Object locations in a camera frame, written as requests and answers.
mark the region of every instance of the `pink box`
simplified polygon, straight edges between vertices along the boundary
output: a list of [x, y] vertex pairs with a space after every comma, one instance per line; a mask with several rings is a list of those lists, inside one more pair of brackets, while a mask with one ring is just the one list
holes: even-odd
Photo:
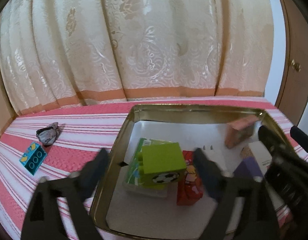
[[225, 145], [231, 149], [254, 133], [255, 122], [259, 121], [255, 115], [238, 119], [228, 123]]

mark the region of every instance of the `sticker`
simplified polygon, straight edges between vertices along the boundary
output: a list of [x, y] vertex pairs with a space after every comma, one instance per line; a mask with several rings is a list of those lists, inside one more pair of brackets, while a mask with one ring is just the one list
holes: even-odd
[[151, 145], [152, 141], [151, 140], [144, 140], [143, 146]]
[[21, 162], [25, 162], [27, 160], [27, 156], [22, 157]]
[[159, 184], [169, 183], [175, 181], [178, 177], [179, 174], [177, 172], [166, 172], [153, 177], [153, 182]]

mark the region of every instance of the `blue lego brick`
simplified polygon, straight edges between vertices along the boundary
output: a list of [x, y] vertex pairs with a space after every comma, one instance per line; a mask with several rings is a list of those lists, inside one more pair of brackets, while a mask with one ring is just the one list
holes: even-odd
[[20, 163], [34, 175], [47, 156], [41, 145], [32, 142], [20, 159]]

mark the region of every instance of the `toy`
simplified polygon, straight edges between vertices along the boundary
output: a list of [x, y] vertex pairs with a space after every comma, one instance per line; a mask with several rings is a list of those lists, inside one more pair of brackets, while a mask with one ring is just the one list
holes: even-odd
[[60, 134], [58, 122], [36, 131], [36, 137], [44, 146], [52, 145]]
[[241, 151], [241, 157], [254, 157], [263, 175], [267, 172], [271, 164], [271, 155], [262, 142], [252, 142]]
[[263, 174], [254, 157], [244, 158], [234, 171], [235, 177], [253, 179], [255, 177], [263, 178]]
[[144, 186], [180, 181], [186, 169], [178, 143], [143, 146], [138, 162], [140, 184]]
[[171, 143], [167, 141], [153, 140], [141, 138], [136, 147], [134, 156], [129, 164], [125, 180], [123, 181], [123, 187], [132, 192], [137, 192], [143, 195], [152, 197], [167, 197], [166, 184], [157, 184], [154, 186], [142, 186], [139, 184], [140, 175], [138, 173], [138, 153], [141, 152], [142, 147], [145, 145], [165, 144]]
[[42, 147], [38, 143], [32, 142], [30, 147], [22, 155], [20, 163], [34, 175], [46, 156], [47, 153]]
[[191, 206], [203, 197], [201, 179], [198, 177], [193, 165], [193, 152], [183, 151], [186, 162], [185, 177], [178, 182], [177, 187], [177, 206]]
[[248, 115], [244, 118], [228, 123], [225, 145], [231, 149], [252, 136], [255, 122], [259, 121], [255, 115]]

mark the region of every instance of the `bedspread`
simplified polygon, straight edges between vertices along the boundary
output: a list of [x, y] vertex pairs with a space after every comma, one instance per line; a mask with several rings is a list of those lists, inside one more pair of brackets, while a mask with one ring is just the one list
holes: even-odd
[[[111, 149], [115, 138], [132, 106], [139, 103], [193, 103], [204, 105], [230, 105], [266, 109], [291, 140], [297, 154], [308, 161], [308, 154], [290, 138], [291, 122], [264, 98], [208, 97], [180, 98], [173, 100], [134, 101], [76, 108], [56, 109], [18, 117], [0, 138], [0, 222], [14, 239], [20, 239], [23, 219], [32, 193], [42, 176], [50, 180], [64, 178], [92, 160], [101, 147]], [[34, 176], [20, 164], [19, 159], [35, 136], [37, 129], [52, 122], [59, 122], [62, 133], [58, 140], [46, 148], [48, 156]], [[78, 239], [73, 228], [66, 200], [58, 199], [59, 210], [70, 239]], [[85, 201], [87, 210], [92, 198]], [[278, 213], [283, 223], [287, 208]], [[104, 239], [122, 237], [102, 232]]]

